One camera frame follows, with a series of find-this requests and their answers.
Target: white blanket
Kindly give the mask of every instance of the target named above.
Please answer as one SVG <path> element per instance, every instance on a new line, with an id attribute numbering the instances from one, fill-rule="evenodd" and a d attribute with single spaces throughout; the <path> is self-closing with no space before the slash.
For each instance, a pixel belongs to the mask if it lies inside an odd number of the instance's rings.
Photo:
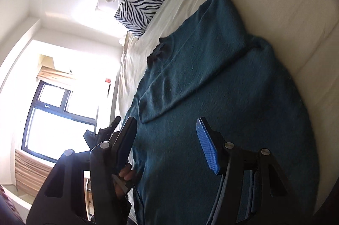
<path id="1" fill-rule="evenodd" d="M 119 108 L 129 109 L 146 58 L 206 0 L 165 0 L 146 33 L 125 45 Z M 247 31 L 269 41 L 309 111 L 320 161 L 316 208 L 339 176 L 339 0 L 232 0 Z"/>

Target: dark window frame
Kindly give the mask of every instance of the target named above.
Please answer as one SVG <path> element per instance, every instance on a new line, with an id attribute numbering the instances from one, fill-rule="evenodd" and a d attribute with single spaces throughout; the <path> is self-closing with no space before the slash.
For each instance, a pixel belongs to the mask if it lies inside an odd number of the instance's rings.
<path id="1" fill-rule="evenodd" d="M 63 117 L 63 118 L 67 118 L 67 119 L 70 119 L 70 120 L 73 120 L 73 121 L 85 123 L 85 124 L 88 124 L 88 125 L 93 125 L 94 131 L 96 132 L 97 119 L 98 119 L 98 109 L 97 109 L 97 115 L 96 115 L 95 119 L 67 112 L 66 111 L 67 110 L 67 104 L 68 104 L 68 100 L 71 96 L 72 91 L 64 89 L 64 88 L 63 89 L 65 90 L 65 92 L 64 92 L 60 107 L 56 107 L 56 106 L 53 106 L 53 105 L 50 105 L 50 104 L 40 102 L 39 97 L 40 97 L 41 92 L 43 90 L 43 87 L 45 85 L 55 86 L 55 85 L 51 85 L 49 83 L 46 83 L 46 82 L 40 80 L 40 82 L 38 84 L 38 88 L 35 91 L 31 106 L 29 108 L 28 115 L 27 115 L 24 133 L 23 133 L 23 137 L 22 137 L 21 149 L 23 151 L 29 153 L 30 155 L 35 156 L 35 157 L 41 158 L 43 160 L 47 160 L 47 161 L 52 162 L 52 163 L 56 163 L 57 159 L 48 157 L 46 155 L 42 155 L 40 153 L 37 153 L 35 151 L 30 150 L 27 147 L 28 138 L 29 138 L 29 127 L 31 125 L 31 121 L 32 121 L 32 118 L 33 118 L 33 115 L 32 115 L 33 110 L 35 108 L 37 108 L 37 109 L 40 109 L 42 111 L 45 111 L 45 112 L 48 112 L 48 113 L 51 113 L 51 114 L 54 114 L 54 115 L 57 115 L 57 116 L 60 116 L 60 117 Z"/>

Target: curtain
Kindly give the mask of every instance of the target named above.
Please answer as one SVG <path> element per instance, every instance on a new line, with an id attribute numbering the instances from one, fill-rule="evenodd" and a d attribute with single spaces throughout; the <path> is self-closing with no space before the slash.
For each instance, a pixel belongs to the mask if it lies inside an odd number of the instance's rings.
<path id="1" fill-rule="evenodd" d="M 46 66 L 42 66 L 38 73 L 37 79 L 67 90 L 74 90 L 78 84 L 74 75 L 55 70 L 53 68 L 48 68 Z"/>
<path id="2" fill-rule="evenodd" d="M 15 150 L 15 179 L 19 190 L 35 197 L 51 170 L 52 167 Z"/>

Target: beige bed sheet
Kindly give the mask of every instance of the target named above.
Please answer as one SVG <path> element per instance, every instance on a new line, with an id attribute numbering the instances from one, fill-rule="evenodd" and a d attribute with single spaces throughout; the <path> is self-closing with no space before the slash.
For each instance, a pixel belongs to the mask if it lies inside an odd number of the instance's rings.
<path id="1" fill-rule="evenodd" d="M 127 39 L 119 79 L 124 116 L 159 37 L 174 32 L 206 0 L 165 0 L 139 39 Z M 232 0 L 249 33 L 268 40 L 309 111 L 320 161 L 316 208 L 339 176 L 339 0 Z"/>

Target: metal pin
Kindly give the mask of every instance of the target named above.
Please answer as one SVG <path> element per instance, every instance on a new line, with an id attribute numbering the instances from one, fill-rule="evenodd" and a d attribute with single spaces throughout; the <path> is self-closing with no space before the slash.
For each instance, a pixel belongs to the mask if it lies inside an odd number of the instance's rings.
<path id="1" fill-rule="evenodd" d="M 225 148 L 232 149 L 232 148 L 234 148 L 234 144 L 231 143 L 231 142 L 227 142 L 227 143 L 225 143 Z"/>
<path id="2" fill-rule="evenodd" d="M 267 149 L 267 148 L 263 148 L 262 150 L 261 150 L 261 153 L 263 154 L 263 155 L 269 155 L 270 154 L 270 151 Z"/>
<path id="3" fill-rule="evenodd" d="M 70 156 L 70 155 L 72 155 L 72 153 L 73 153 L 73 150 L 72 150 L 72 149 L 68 149 L 68 150 L 66 150 L 66 151 L 64 152 L 64 155 Z"/>
<path id="4" fill-rule="evenodd" d="M 102 149 L 106 149 L 106 148 L 108 148 L 110 146 L 110 143 L 109 142 L 102 142 L 101 144 L 100 144 L 100 147 L 102 148 Z"/>

